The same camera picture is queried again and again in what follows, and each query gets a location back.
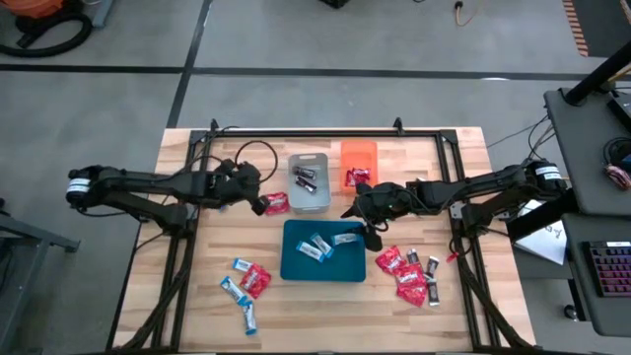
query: gray floor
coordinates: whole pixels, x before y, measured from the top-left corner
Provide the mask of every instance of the gray floor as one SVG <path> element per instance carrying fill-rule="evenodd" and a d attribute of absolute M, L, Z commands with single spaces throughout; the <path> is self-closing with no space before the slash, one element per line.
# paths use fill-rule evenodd
<path fill-rule="evenodd" d="M 182 66 L 202 2 L 118 0 L 108 26 L 75 51 L 35 61 L 0 55 L 0 63 Z M 215 0 L 195 65 L 587 73 L 601 62 L 578 54 L 561 0 L 485 3 L 457 29 L 445 0 L 352 0 L 341 11 L 316 0 Z M 7 19 L 0 11 L 2 42 L 17 38 Z M 90 164 L 152 170 L 178 82 L 179 75 L 0 72 L 0 196 L 16 217 L 83 241 L 75 255 L 51 253 L 17 347 L 104 348 L 138 224 L 69 210 L 67 172 Z M 194 75 L 178 126 L 205 127 L 211 118 L 223 126 L 385 126 L 400 116 L 407 126 L 482 126 L 491 143 L 541 119 L 546 90 L 573 84 Z M 520 161 L 526 137 L 493 147 L 493 167 Z M 540 153 L 564 170 L 555 142 Z M 563 319 L 565 281 L 524 280 L 523 287 L 539 345 L 628 353 L 631 340 Z"/>

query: candy wrapper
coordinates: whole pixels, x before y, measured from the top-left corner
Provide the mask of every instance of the candy wrapper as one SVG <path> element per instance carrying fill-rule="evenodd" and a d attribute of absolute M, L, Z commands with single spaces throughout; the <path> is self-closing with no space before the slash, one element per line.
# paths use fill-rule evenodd
<path fill-rule="evenodd" d="M 346 171 L 346 186 L 355 186 L 358 183 L 368 183 L 371 180 L 370 169 L 351 169 Z"/>
<path fill-rule="evenodd" d="M 269 206 L 265 210 L 265 214 L 273 216 L 281 213 L 289 212 L 289 198 L 285 192 L 276 192 L 265 195 L 269 200 Z"/>
<path fill-rule="evenodd" d="M 423 269 L 419 263 L 396 268 L 394 270 L 394 277 L 396 277 L 396 286 L 399 289 L 425 287 L 425 277 L 423 276 Z"/>
<path fill-rule="evenodd" d="M 258 264 L 253 264 L 245 273 L 244 279 L 239 284 L 244 288 L 255 300 L 267 288 L 272 275 L 265 271 Z"/>
<path fill-rule="evenodd" d="M 406 265 L 405 260 L 401 257 L 401 253 L 396 246 L 390 247 L 388 250 L 384 251 L 384 253 L 377 256 L 375 262 L 385 273 L 390 275 L 393 275 L 394 270 L 397 268 Z"/>
<path fill-rule="evenodd" d="M 427 298 L 427 287 L 418 286 L 397 288 L 396 296 L 416 307 L 421 307 L 423 306 L 423 302 L 425 302 L 425 298 Z"/>

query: teal tray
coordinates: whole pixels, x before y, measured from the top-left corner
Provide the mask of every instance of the teal tray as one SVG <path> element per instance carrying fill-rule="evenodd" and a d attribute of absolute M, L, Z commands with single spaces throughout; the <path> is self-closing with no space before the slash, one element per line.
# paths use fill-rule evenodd
<path fill-rule="evenodd" d="M 361 222 L 289 220 L 283 228 L 280 277 L 291 281 L 363 282 L 366 280 L 366 248 L 364 240 L 333 247 L 331 236 L 361 227 Z M 319 233 L 335 251 L 322 263 L 296 250 L 299 242 L 310 241 Z"/>

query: wooden table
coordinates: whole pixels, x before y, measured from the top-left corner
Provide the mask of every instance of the wooden table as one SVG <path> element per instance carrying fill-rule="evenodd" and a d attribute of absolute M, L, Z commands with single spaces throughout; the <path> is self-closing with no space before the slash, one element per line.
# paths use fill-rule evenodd
<path fill-rule="evenodd" d="M 491 171 L 482 130 L 458 128 L 461 156 L 468 176 Z M 179 169 L 185 159 L 188 129 L 165 132 L 157 173 Z M 216 139 L 211 153 L 234 157 L 249 139 Z M 415 248 L 423 264 L 428 256 L 441 260 L 437 279 L 441 305 L 415 308 L 395 296 L 395 283 L 375 264 L 377 253 L 367 251 L 367 278 L 354 283 L 289 282 L 280 278 L 282 227 L 288 219 L 337 220 L 353 197 L 339 192 L 340 140 L 333 138 L 270 138 L 279 155 L 279 169 L 261 187 L 261 193 L 287 190 L 287 159 L 297 153 L 325 153 L 329 158 L 333 199 L 320 215 L 256 217 L 249 204 L 239 203 L 225 212 L 201 214 L 193 259 L 180 351 L 205 352 L 313 352 L 313 351 L 443 351 L 470 350 L 469 333 L 456 263 L 445 262 L 452 237 L 447 213 L 436 217 L 406 216 L 382 233 L 385 248 L 402 252 Z M 374 138 L 379 144 L 380 181 L 404 184 L 416 178 L 442 179 L 434 140 L 428 138 Z M 273 157 L 262 145 L 251 145 L 240 160 L 254 163 L 266 176 Z M 455 171 L 452 165 L 452 177 Z M 152 224 L 143 227 L 139 243 L 159 233 Z M 534 336 L 513 252 L 506 237 L 489 234 L 480 239 L 491 296 L 509 323 L 528 342 Z M 169 238 L 158 239 L 135 256 L 114 346 L 126 342 L 156 305 L 162 284 Z M 258 335 L 245 336 L 240 307 L 219 287 L 230 275 L 235 257 L 257 262 L 272 274 L 272 283 L 254 302 Z M 483 342 L 488 339 L 484 313 L 475 300 Z M 171 332 L 168 321 L 165 331 Z"/>

